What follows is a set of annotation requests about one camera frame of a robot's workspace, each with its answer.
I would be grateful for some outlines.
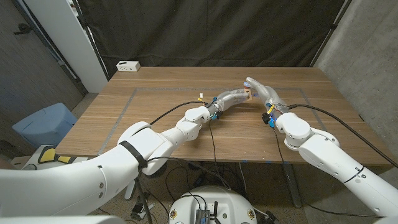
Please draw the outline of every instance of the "yellow object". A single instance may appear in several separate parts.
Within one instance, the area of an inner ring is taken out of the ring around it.
[[[267,114],[270,114],[272,112],[272,110],[274,109],[275,105],[272,105],[271,108],[269,108],[269,110],[267,111]]]
[[[55,149],[47,149],[42,153],[42,156],[39,157],[39,163],[43,162],[52,162],[55,160]]]
[[[54,146],[44,147],[42,153],[39,156],[39,159],[37,160],[39,164],[43,164],[46,162],[62,162],[64,164],[71,164],[76,159],[76,157],[57,155],[53,147]]]
[[[69,163],[69,160],[70,160],[70,156],[60,156],[59,158],[58,158],[58,161],[59,162],[64,162],[64,163]]]

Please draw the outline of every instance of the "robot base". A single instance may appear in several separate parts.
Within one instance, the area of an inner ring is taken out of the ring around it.
[[[233,190],[227,190],[222,186],[207,185],[191,190],[193,195],[199,195],[206,200],[210,219],[197,220],[199,213],[206,213],[199,211],[199,204],[194,197],[184,197],[176,200],[170,209],[169,219],[170,223],[188,224],[188,223],[216,223],[213,220],[215,202],[217,202],[217,219],[220,223],[230,224],[256,224],[256,214],[253,206],[242,195]],[[196,197],[200,203],[201,209],[204,210],[205,203],[200,197]]]

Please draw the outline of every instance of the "yellow sticker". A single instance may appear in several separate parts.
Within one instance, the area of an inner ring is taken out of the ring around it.
[[[274,109],[274,105],[272,105],[271,108],[269,108],[269,110],[267,111],[267,114],[270,114],[273,109]]]

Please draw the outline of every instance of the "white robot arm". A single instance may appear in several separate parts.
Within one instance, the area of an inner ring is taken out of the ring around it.
[[[156,133],[138,122],[108,152],[84,162],[44,170],[0,170],[0,217],[86,215],[113,198],[142,170],[151,175],[185,141],[197,138],[202,124],[248,97],[243,90],[222,93],[212,104],[190,109],[177,125]]]
[[[345,153],[337,138],[310,125],[289,112],[275,90],[246,79],[255,88],[264,106],[276,108],[276,128],[286,134],[285,145],[298,151],[309,164],[332,175],[352,191],[374,213],[391,217],[398,215],[398,190]]]

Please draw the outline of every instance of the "metal frame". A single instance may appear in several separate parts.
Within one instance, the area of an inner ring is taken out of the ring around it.
[[[315,65],[315,62],[317,62],[318,57],[321,55],[322,50],[325,48],[325,46],[328,43],[331,35],[333,34],[335,29],[337,28],[337,25],[339,24],[339,22],[340,22],[341,18],[343,17],[344,13],[347,11],[347,8],[351,4],[351,1],[352,0],[346,0],[345,4],[341,8],[340,12],[337,14],[337,17],[336,17],[334,23],[331,25],[331,28],[330,28],[328,34],[325,37],[325,40],[323,40],[323,42],[322,42],[321,46],[319,47],[317,53],[313,57],[313,59],[312,59],[312,61],[310,63],[310,67],[313,67]]]
[[[18,0],[12,0],[12,3],[14,6],[17,8],[19,13],[23,16],[25,21],[28,23],[28,25],[32,28],[32,30],[35,32],[37,37],[40,39],[40,41],[48,48],[49,52],[52,54],[53,58],[57,61],[57,63],[61,66],[62,70],[65,72],[67,77],[72,81],[74,86],[78,89],[81,95],[85,96],[88,91],[85,88],[85,86],[82,84],[79,76],[73,71],[72,67],[69,65],[68,61],[65,59],[65,57],[62,55],[61,51],[57,48],[57,46],[54,44],[50,36],[46,33],[44,28],[41,26],[40,22],[36,19],[34,16],[33,12],[29,9],[28,5],[25,3],[24,0],[22,0],[24,6],[28,10],[29,14],[32,16],[32,19],[28,15],[28,13],[24,10],[24,8],[21,6],[20,2]]]
[[[106,79],[109,81],[111,78],[109,77],[108,71],[107,71],[107,69],[106,69],[106,67],[104,65],[104,62],[103,62],[103,60],[102,60],[102,58],[100,56],[100,52],[98,51],[97,45],[95,44],[93,34],[91,33],[91,30],[88,27],[88,24],[86,23],[86,20],[85,20],[85,18],[83,16],[83,13],[82,13],[82,11],[80,9],[80,5],[79,5],[77,0],[72,0],[72,1],[73,1],[73,4],[75,5],[77,13],[78,13],[78,20],[80,22],[80,25],[86,31],[88,39],[90,40],[90,44],[93,47],[95,55],[97,56],[98,62],[101,65],[102,70],[104,71]]]

